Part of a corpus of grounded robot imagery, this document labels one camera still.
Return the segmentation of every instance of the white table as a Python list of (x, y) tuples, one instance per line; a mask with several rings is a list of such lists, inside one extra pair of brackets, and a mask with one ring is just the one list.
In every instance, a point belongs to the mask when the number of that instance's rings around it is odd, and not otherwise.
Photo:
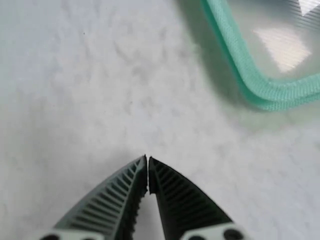
[[(254, 239), (320, 235), (320, 102), (247, 106), (196, 0), (0, 1), (0, 233), (152, 155)], [(135, 239), (163, 239), (155, 197)]]

